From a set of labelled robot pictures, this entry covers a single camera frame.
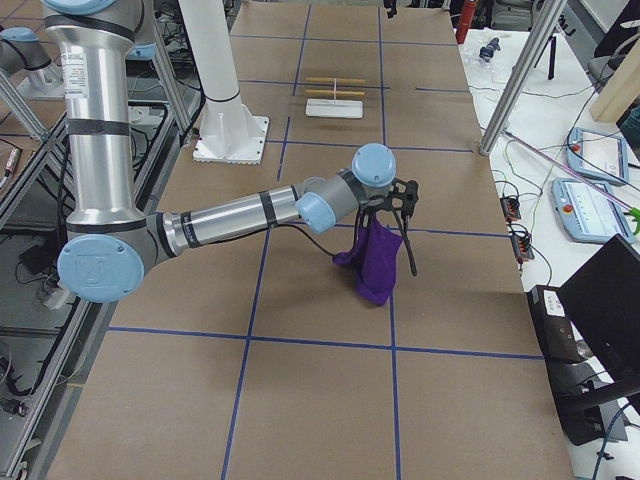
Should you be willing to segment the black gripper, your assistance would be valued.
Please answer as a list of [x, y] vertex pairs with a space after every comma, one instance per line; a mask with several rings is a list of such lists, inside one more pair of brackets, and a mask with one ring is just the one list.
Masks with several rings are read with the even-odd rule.
[[356, 213], [356, 226], [369, 226], [376, 218], [376, 214], [384, 207], [385, 198], [383, 196], [374, 196], [368, 202], [359, 206]]
[[396, 0], [384, 0], [383, 4], [388, 15], [396, 14]]

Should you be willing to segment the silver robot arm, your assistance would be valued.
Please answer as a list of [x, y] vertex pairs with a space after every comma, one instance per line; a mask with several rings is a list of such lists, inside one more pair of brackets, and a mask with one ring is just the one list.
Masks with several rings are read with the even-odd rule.
[[152, 268], [187, 249], [298, 219], [322, 233], [356, 210], [379, 208], [391, 195], [395, 157], [387, 146], [370, 143], [330, 178], [312, 177], [200, 210], [142, 212], [133, 193], [125, 59], [152, 17], [141, 1], [47, 1], [43, 12], [47, 33], [61, 51], [75, 183], [57, 272], [78, 297], [118, 301]]

